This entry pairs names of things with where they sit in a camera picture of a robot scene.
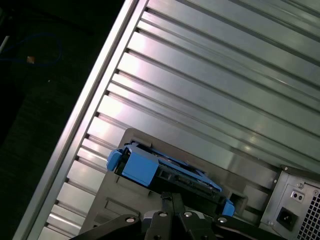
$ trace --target metal side panel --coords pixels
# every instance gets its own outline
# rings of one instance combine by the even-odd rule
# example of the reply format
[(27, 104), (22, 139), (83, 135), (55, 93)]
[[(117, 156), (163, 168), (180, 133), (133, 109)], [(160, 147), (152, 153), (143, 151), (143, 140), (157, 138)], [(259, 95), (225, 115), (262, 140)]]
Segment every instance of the metal side panel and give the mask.
[(127, 0), (15, 239), (76, 236), (128, 128), (222, 169), (259, 223), (280, 165), (320, 172), (317, 4)]

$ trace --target metal frame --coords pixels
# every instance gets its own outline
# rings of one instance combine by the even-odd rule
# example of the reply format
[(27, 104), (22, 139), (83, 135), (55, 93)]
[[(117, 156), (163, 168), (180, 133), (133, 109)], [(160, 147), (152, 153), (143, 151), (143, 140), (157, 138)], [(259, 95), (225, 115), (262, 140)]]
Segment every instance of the metal frame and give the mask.
[(14, 240), (38, 238), (79, 148), (79, 143), (109, 83), (113, 73), (111, 70), (116, 68), (117, 59), (120, 59), (145, 7), (146, 1), (139, 1), (136, 8), (137, 2), (138, 0), (124, 2), (14, 234)]

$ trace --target aluminum ridged panel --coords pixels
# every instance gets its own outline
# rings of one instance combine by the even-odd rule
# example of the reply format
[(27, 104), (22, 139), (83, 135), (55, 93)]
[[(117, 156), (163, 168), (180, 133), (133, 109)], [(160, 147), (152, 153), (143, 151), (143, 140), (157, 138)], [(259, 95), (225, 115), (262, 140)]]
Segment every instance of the aluminum ridged panel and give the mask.
[(68, 216), (86, 216), (127, 128), (244, 179), (237, 217), (253, 224), (280, 165), (319, 172), (320, 19), (308, 6), (139, 1), (56, 179), (64, 213), (52, 209), (48, 229), (77, 233)]

